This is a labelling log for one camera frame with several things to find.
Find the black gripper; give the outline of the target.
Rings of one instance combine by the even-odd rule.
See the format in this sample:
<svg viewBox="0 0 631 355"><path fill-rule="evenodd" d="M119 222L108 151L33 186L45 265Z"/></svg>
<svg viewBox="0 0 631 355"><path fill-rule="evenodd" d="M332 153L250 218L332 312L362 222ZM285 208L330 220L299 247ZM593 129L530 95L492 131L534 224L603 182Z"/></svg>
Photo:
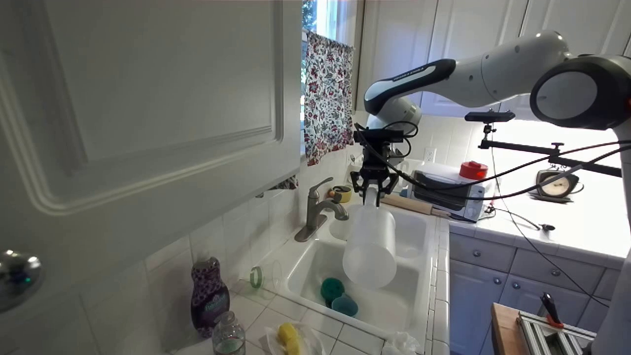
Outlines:
<svg viewBox="0 0 631 355"><path fill-rule="evenodd" d="M392 143L401 141L399 131L354 127L352 141L362 147L362 162L356 172L348 172L352 192L360 198L368 184L376 184L380 194L392 194L397 174L388 172L386 155Z"/></svg>

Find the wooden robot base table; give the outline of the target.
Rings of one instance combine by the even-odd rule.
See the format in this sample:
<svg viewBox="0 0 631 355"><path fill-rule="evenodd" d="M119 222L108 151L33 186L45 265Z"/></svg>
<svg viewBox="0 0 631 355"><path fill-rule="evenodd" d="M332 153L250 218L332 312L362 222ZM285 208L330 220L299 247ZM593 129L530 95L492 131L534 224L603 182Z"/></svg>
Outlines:
<svg viewBox="0 0 631 355"><path fill-rule="evenodd" d="M494 355L528 355L514 308L502 304L490 306L490 340Z"/></svg>

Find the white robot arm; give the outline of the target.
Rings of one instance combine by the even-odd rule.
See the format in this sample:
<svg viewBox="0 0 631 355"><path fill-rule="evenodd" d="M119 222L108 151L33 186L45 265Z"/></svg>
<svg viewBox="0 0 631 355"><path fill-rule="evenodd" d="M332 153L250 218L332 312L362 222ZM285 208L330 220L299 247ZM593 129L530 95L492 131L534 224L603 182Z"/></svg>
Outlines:
<svg viewBox="0 0 631 355"><path fill-rule="evenodd" d="M417 125L409 93L433 93L467 109L516 95L530 113L559 129L612 131L620 147L624 206L631 208L631 60L626 56L571 56L557 32L537 32L457 62L435 60L368 86L362 107L378 127L358 129L360 170L352 188L374 186L390 194L401 172L386 160L390 143L403 139L397 127Z"/></svg>

